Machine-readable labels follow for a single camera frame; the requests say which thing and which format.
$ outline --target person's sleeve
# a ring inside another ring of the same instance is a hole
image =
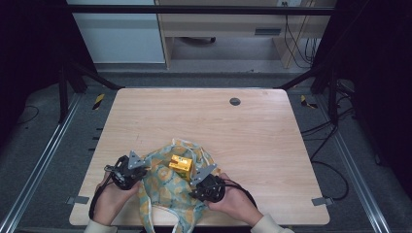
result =
[[[252,228],[252,233],[293,233],[288,228],[282,228],[276,224],[272,216],[266,215],[257,222],[257,224]]]
[[[116,226],[105,226],[93,220],[88,222],[85,233],[116,233],[118,228]]]

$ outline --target metal bracket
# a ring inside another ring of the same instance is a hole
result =
[[[320,206],[320,205],[323,205],[323,204],[325,204],[327,206],[330,206],[330,205],[334,204],[334,201],[330,197],[328,197],[328,198],[319,197],[319,198],[312,199],[312,203],[313,203],[314,206]]]
[[[77,197],[68,197],[66,200],[66,204],[68,205],[74,205],[75,203],[79,203],[79,204],[87,204],[88,202],[88,197],[84,197],[84,196],[77,196]]]
[[[137,167],[141,167],[143,165],[146,164],[146,159],[142,159],[141,157],[139,157],[139,155],[137,155],[134,150],[130,151],[129,154],[129,162],[128,162],[128,169],[134,169]]]
[[[201,183],[217,167],[218,164],[214,163],[207,167],[198,169],[196,175],[191,179],[190,185],[197,185],[198,183]]]

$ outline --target wooden tabletop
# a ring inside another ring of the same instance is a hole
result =
[[[238,98],[240,105],[230,104]],[[88,208],[107,165],[135,150],[146,155],[173,138],[199,144],[222,172],[249,190],[264,214],[281,225],[329,222],[287,93],[260,88],[125,88],[118,92],[87,170],[70,222],[87,225]],[[142,225],[132,197],[114,225]],[[175,225],[177,218],[154,208],[154,225]],[[198,225],[242,225],[209,211]]]

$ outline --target power cord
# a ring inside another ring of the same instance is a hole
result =
[[[37,117],[37,115],[40,113],[39,108],[37,108],[36,106],[28,105],[28,106],[26,106],[25,108],[33,108],[33,109],[35,109],[35,110],[36,110],[36,114],[35,114],[32,118],[30,118],[30,119],[27,119],[27,120],[18,122],[17,125],[21,125],[21,124],[24,124],[24,123],[27,123],[27,122],[33,120],[33,119],[34,119],[35,117]]]
[[[111,177],[112,176],[109,175],[106,181],[103,183],[103,185],[99,186],[99,188],[97,188],[97,191],[94,193],[93,199],[91,200],[91,203],[90,203],[90,209],[88,209],[88,217],[90,217],[90,219],[93,219],[94,208],[96,207],[97,200],[99,199],[100,195],[103,193],[103,190],[106,188],[106,186],[110,184],[109,180]]]
[[[287,2],[283,2],[283,3],[282,3],[282,6],[288,7],[288,3],[287,3]],[[294,38],[294,36],[293,36],[293,34],[292,34],[292,32],[291,32],[291,29],[289,28],[288,15],[285,15],[285,20],[286,20],[286,23],[285,23],[284,41],[285,41],[286,47],[288,48],[288,51],[291,53],[291,56],[292,56],[292,58],[293,58],[294,63],[295,63],[296,66],[299,67],[299,68],[305,68],[305,69],[311,68],[311,67],[312,67],[312,64],[313,64],[313,59],[311,59],[311,60],[308,61],[305,57],[303,57],[302,52],[300,51],[299,46],[298,46],[298,44],[297,44],[297,41],[296,41],[296,39]],[[300,35],[300,33],[302,32],[302,29],[303,29],[303,23],[302,23],[302,25],[300,26],[299,35]],[[294,57],[294,55],[293,55],[293,53],[292,53],[292,50],[291,50],[291,48],[289,47],[288,42],[287,42],[287,37],[286,37],[287,32],[289,32],[289,34],[291,35],[292,40],[293,40],[293,42],[294,42],[294,45],[295,45],[297,51],[298,51],[299,54],[300,54],[300,57],[303,59],[303,61],[304,61],[305,63],[307,63],[307,64],[310,65],[309,67],[300,66],[300,65],[297,63],[296,58]],[[315,50],[316,50],[316,45],[315,45],[314,47],[312,47],[312,57],[314,57]]]
[[[312,54],[311,54],[311,55],[308,55],[308,54],[307,54],[307,51],[308,51],[308,45],[309,45],[309,41],[310,41],[310,40],[311,40],[310,38],[306,39],[305,57],[306,57],[306,60],[308,60],[308,61],[310,62],[310,65],[311,65],[311,67],[312,67],[312,66],[313,66],[313,62],[314,62],[314,60],[315,60],[315,53],[316,53],[316,47],[317,47],[317,45],[318,45],[318,39],[317,39],[317,38],[314,38],[314,39],[313,39],[313,42],[312,42]]]
[[[336,101],[336,104],[337,104],[337,105],[339,104],[340,101],[342,101],[342,100],[344,100],[344,99],[347,99],[347,98],[350,99],[350,96],[345,95],[345,94],[342,94],[342,95],[343,95],[343,96]],[[350,115],[353,111],[354,111],[354,108],[349,108],[349,109],[345,110],[344,112],[342,112],[342,113],[340,113],[340,114],[338,115],[338,119],[339,119],[339,120],[345,119],[345,117],[348,116],[348,115]],[[325,129],[326,127],[328,127],[328,126],[330,126],[330,125],[331,125],[331,120],[329,120],[329,121],[327,121],[327,122],[325,122],[325,123],[322,123],[322,124],[320,124],[320,125],[318,125],[318,126],[315,126],[315,127],[311,128],[311,129],[304,130],[304,131],[301,132],[302,137],[307,137],[307,136],[309,136],[309,135],[315,134],[315,133],[321,131],[322,129]],[[333,171],[334,173],[336,173],[336,174],[343,180],[343,182],[344,182],[344,184],[345,184],[345,191],[344,191],[344,193],[343,193],[341,196],[337,196],[337,197],[325,196],[325,197],[329,197],[329,198],[333,199],[334,201],[340,201],[340,200],[343,200],[343,199],[345,199],[345,198],[347,197],[347,195],[348,195],[348,193],[349,193],[349,183],[348,183],[348,180],[346,180],[345,177],[342,175],[342,173],[340,173],[340,172],[339,172],[337,169],[335,169],[334,167],[332,167],[332,166],[330,166],[329,164],[326,164],[326,163],[324,163],[324,162],[314,160],[314,158],[315,158],[315,156],[318,154],[318,152],[322,149],[322,147],[326,144],[326,142],[337,132],[337,130],[338,130],[338,124],[336,124],[336,125],[333,126],[332,130],[329,132],[329,134],[326,136],[326,138],[324,138],[324,139],[313,139],[313,140],[324,140],[324,141],[323,141],[323,142],[321,143],[321,145],[315,150],[315,152],[310,156],[310,161],[311,161],[312,164],[319,164],[319,165],[322,165],[322,166],[327,167],[328,169],[330,169],[331,171]]]
[[[236,182],[234,182],[232,180],[228,180],[228,179],[222,179],[222,180],[224,181],[224,183],[208,185],[208,186],[205,186],[205,187],[199,187],[199,188],[197,188],[197,190],[199,192],[203,192],[203,191],[207,191],[207,190],[217,188],[217,187],[234,187],[234,188],[237,188],[237,189],[243,191],[246,194],[246,196],[249,198],[249,200],[251,200],[252,204],[254,204],[254,206],[256,208],[258,207],[258,205],[257,205],[254,197],[252,196],[252,194],[248,190],[243,188],[239,183],[236,183]]]

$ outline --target cardboard box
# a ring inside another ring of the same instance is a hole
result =
[[[169,168],[173,169],[182,179],[190,181],[191,159],[173,154]]]

